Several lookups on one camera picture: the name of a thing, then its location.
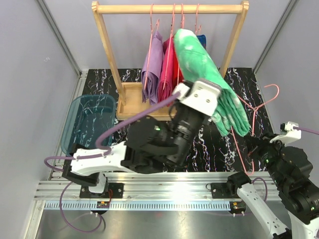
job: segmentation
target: pink hanger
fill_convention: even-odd
[[[257,112],[257,110],[260,109],[261,107],[263,107],[265,104],[268,104],[269,102],[273,101],[273,100],[274,100],[275,98],[277,98],[277,96],[279,95],[279,91],[280,91],[280,90],[279,90],[279,86],[276,85],[276,84],[270,84],[270,85],[266,85],[265,88],[270,87],[270,86],[275,86],[275,87],[277,87],[277,93],[276,93],[276,95],[275,95],[272,99],[270,99],[270,100],[268,100],[267,102],[262,103],[261,105],[256,106],[256,107],[250,106],[250,104],[248,104],[247,102],[245,102],[240,96],[237,95],[237,97],[238,97],[245,105],[247,105],[249,108],[251,108],[251,109],[254,111],[251,136],[254,136],[254,131],[255,131],[255,117],[256,117],[256,112]],[[232,134],[233,134],[233,138],[234,138],[234,141],[235,141],[235,145],[236,145],[236,148],[237,148],[237,152],[238,152],[238,155],[239,155],[241,164],[243,165],[243,168],[244,168],[245,173],[246,173],[247,175],[253,175],[254,172],[255,172],[254,161],[252,160],[253,171],[252,171],[251,173],[247,173],[247,170],[246,170],[246,167],[245,167],[243,158],[242,158],[241,153],[240,153],[240,151],[239,151],[239,147],[238,147],[238,144],[237,144],[237,140],[236,140],[236,137],[235,137],[235,134],[234,134],[233,127],[231,128],[231,132],[232,132]]]
[[[146,66],[146,73],[145,73],[144,90],[146,90],[146,84],[147,84],[147,81],[148,81],[149,63],[150,63],[150,52],[151,52],[152,38],[153,38],[153,32],[154,32],[153,22],[152,22],[153,5],[154,5],[154,3],[152,3],[152,5],[151,5],[151,39],[150,39],[150,47],[149,47],[149,54],[148,54],[148,64],[147,64],[147,66]],[[159,25],[160,25],[160,20],[158,19],[158,20],[156,21],[156,27],[157,27],[156,30],[159,29]]]
[[[173,6],[173,18],[172,18],[172,20],[171,20],[171,25],[170,25],[170,36],[169,36],[168,53],[167,53],[168,56],[169,56],[169,52],[170,52],[170,45],[171,45],[171,40],[172,40],[172,36],[173,36],[173,31],[174,31],[174,20],[175,20],[175,4],[174,4],[174,6]],[[169,61],[167,61],[167,64],[166,64],[163,91],[164,91],[164,89],[165,89],[167,69],[168,69],[168,62],[169,62]]]
[[[197,29],[198,9],[199,9],[199,4],[197,4],[197,8],[196,8],[195,35],[197,35],[197,31],[200,32],[201,30],[201,25]]]
[[[181,22],[180,22],[180,28],[184,28],[184,22],[185,22],[185,14],[184,12],[184,5],[181,4]],[[178,68],[177,68],[177,84],[179,84],[179,63],[178,63]]]

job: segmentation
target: plastic bin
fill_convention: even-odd
[[[113,127],[116,103],[109,95],[83,95],[76,98],[71,106],[63,130],[61,149],[70,156],[74,143],[94,149],[96,139]],[[112,136],[102,145],[112,143]]]

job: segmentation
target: wooden base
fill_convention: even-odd
[[[122,83],[124,88],[124,94],[126,99],[126,105],[122,104],[122,100],[119,99],[116,116],[118,120],[127,120],[128,118],[148,109],[151,107],[149,101],[142,103],[142,84],[141,83]],[[174,116],[176,110],[172,110],[171,116]],[[153,113],[150,116],[157,120],[170,120],[168,114],[168,107],[163,107]]]

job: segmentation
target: green cloth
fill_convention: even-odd
[[[186,81],[195,82],[198,78],[204,78],[222,88],[217,108],[212,115],[220,134],[226,136],[233,126],[240,136],[245,136],[250,129],[245,109],[235,92],[221,77],[196,35],[190,30],[179,29],[174,36],[174,48]]]

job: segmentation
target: reflective floor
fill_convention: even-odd
[[[276,216],[291,228],[287,211],[280,202],[268,203]],[[72,222],[86,211],[65,211]],[[228,212],[134,212],[109,211],[106,225],[92,234],[76,232],[65,226],[58,210],[43,212],[37,239],[266,239],[266,233],[253,215],[232,217]],[[91,230],[99,222],[86,215],[72,224]]]

